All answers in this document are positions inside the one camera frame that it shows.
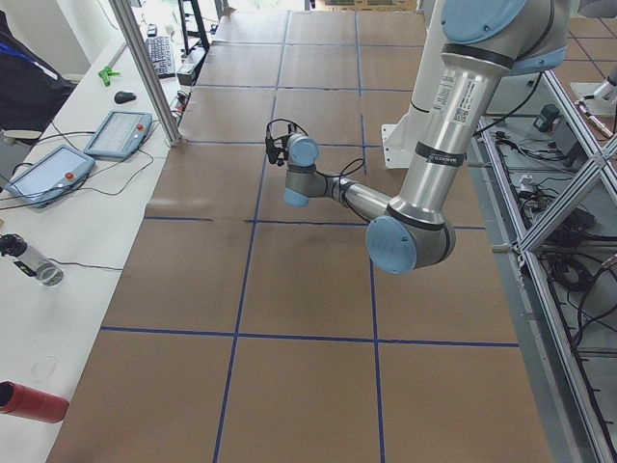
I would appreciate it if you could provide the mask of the black wrist gripper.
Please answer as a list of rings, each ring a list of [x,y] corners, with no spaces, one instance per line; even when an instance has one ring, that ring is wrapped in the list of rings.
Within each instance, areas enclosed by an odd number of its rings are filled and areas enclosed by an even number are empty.
[[[287,133],[275,138],[272,135],[272,127],[274,123],[287,123]],[[288,119],[273,119],[266,124],[265,127],[265,153],[268,161],[272,165],[281,167],[288,160],[288,141],[295,133],[295,122]]]

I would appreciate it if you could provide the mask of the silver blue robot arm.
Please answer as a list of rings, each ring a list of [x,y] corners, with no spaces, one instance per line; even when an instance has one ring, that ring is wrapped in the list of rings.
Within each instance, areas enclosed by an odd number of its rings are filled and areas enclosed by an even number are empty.
[[[317,170],[317,143],[297,123],[286,134],[265,135],[272,164],[286,168],[284,200],[305,206],[330,197],[368,227],[367,251],[390,274],[447,259],[456,243],[443,204],[463,166],[469,141],[500,80],[556,68],[566,55],[568,1],[442,1],[431,15],[422,58],[442,64],[433,77],[431,106],[417,138],[401,149],[411,156],[400,192],[389,197],[345,174]]]

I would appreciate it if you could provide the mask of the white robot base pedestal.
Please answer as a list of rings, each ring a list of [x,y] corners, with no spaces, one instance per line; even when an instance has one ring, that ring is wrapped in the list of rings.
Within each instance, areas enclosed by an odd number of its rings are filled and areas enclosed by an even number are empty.
[[[407,169],[416,143],[427,128],[428,116],[443,76],[441,52],[445,35],[441,25],[444,1],[433,2],[427,38],[413,87],[408,112],[397,124],[383,124],[382,142],[387,169]]]

